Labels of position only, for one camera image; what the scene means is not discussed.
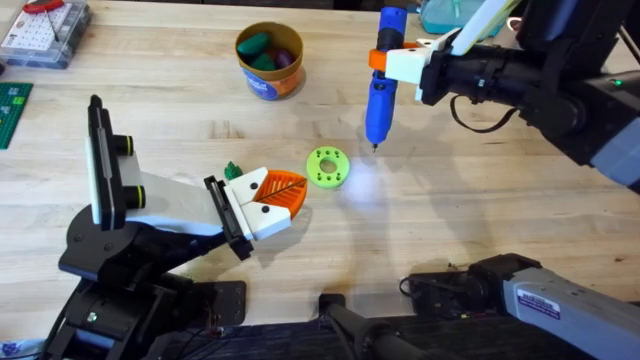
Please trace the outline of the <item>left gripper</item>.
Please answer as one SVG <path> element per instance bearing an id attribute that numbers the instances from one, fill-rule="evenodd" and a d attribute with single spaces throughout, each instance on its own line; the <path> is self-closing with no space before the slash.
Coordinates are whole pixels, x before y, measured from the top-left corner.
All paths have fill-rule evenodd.
<path id="1" fill-rule="evenodd" d="M 197 187 L 144 172 L 136 156 L 87 156 L 90 203 L 72 220 L 60 270 L 106 286 L 137 286 L 226 245 L 245 260 L 252 240 L 291 225 L 307 178 L 258 168 Z M 239 217 L 239 208 L 244 220 Z"/>

